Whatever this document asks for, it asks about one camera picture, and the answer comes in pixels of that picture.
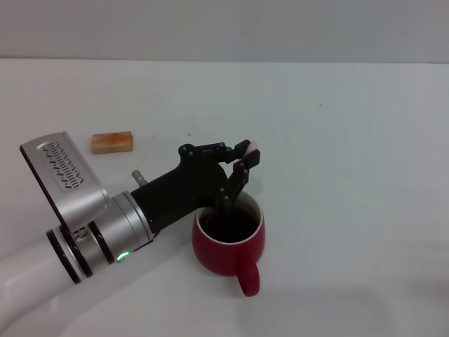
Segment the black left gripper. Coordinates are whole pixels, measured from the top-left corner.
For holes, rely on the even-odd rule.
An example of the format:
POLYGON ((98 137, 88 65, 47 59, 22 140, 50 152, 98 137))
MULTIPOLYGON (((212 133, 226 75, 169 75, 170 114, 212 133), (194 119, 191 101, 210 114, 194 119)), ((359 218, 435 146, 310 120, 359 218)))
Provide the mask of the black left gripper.
POLYGON ((180 146, 180 162, 173 170, 130 193, 151 231, 157 234, 198 208, 214 206, 216 200, 218 211, 229 213, 249 181, 250 170, 260 163, 258 149, 244 155, 249 145, 249 140, 243 140, 234 147, 223 142, 180 146), (237 159, 227 177, 220 164, 237 159))

